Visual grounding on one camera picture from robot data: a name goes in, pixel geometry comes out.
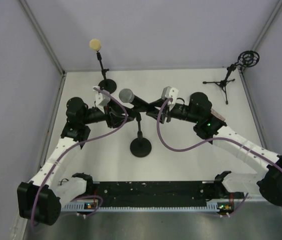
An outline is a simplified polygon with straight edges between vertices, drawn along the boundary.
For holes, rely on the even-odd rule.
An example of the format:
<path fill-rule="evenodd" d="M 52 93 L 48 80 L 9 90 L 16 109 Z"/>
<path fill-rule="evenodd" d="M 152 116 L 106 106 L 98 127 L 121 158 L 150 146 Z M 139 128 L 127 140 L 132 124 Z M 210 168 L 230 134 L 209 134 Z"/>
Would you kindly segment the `glitter rhinestone microphone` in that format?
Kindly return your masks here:
<path fill-rule="evenodd" d="M 217 111 L 215 111 L 214 109 L 211 109 L 211 114 L 216 117 L 217 119 L 219 119 L 222 122 L 225 122 L 225 118 L 220 115 Z"/>

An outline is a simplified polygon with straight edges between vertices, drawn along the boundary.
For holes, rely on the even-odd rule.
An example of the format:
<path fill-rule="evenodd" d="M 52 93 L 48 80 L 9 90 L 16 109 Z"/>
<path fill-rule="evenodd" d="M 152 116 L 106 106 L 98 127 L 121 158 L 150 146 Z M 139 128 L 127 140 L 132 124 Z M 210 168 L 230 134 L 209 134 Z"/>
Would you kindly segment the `black tripod shock-mount stand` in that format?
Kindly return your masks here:
<path fill-rule="evenodd" d="M 241 71 L 246 68 L 254 67 L 258 64 L 259 60 L 260 60 L 260 55 L 258 52 L 253 51 L 253 50 L 246 50 L 238 56 L 236 62 L 232 63 L 229 67 L 226 68 L 227 73 L 223 80 L 221 81 L 203 81 L 202 83 L 204 85 L 207 85 L 207 84 L 217 85 L 224 92 L 225 104 L 228 105 L 226 87 L 230 82 L 235 81 L 235 79 L 229 79 L 231 73 L 234 72 L 235 70 Z"/>

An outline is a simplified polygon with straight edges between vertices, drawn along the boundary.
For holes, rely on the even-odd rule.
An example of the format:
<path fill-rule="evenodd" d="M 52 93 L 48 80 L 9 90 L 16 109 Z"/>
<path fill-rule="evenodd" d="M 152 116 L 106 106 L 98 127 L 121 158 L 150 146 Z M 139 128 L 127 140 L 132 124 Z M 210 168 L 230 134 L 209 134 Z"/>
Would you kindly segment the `grey microphone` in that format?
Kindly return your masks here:
<path fill-rule="evenodd" d="M 119 99 L 123 103 L 133 105 L 136 110 L 146 111 L 150 108 L 149 103 L 136 96 L 129 88 L 120 90 Z"/>

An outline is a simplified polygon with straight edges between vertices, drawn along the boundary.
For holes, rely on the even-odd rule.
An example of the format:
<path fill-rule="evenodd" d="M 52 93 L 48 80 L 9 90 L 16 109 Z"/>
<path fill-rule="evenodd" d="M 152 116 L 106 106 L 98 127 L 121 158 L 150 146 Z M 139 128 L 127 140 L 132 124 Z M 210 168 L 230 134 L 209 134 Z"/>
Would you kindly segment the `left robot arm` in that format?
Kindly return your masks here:
<path fill-rule="evenodd" d="M 55 150 L 37 174 L 17 188 L 20 216 L 30 220 L 33 227 L 36 224 L 51 226 L 66 204 L 80 196 L 93 197 L 90 175 L 76 172 L 66 183 L 60 183 L 60 180 L 76 154 L 90 141 L 90 124 L 106 122 L 115 133 L 123 124 L 134 119 L 131 109 L 113 98 L 108 101 L 100 110 L 89 108 L 79 97 L 68 100 L 67 121 Z"/>

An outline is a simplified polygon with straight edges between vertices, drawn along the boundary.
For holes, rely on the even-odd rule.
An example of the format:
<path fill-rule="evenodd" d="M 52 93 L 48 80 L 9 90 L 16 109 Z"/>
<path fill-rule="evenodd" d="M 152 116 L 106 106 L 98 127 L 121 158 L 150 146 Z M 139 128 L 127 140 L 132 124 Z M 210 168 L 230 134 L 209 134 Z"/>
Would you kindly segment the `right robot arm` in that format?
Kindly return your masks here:
<path fill-rule="evenodd" d="M 147 115 L 157 123 L 178 119 L 194 123 L 194 132 L 203 140 L 232 154 L 252 168 L 254 173 L 224 171 L 216 176 L 220 181 L 214 192 L 225 198 L 234 192 L 261 195 L 273 205 L 282 207 L 282 155 L 258 146 L 240 136 L 224 120 L 212 112 L 212 103 L 202 92 L 190 96 L 188 105 L 175 103 L 173 97 L 163 97 L 150 103 Z"/>

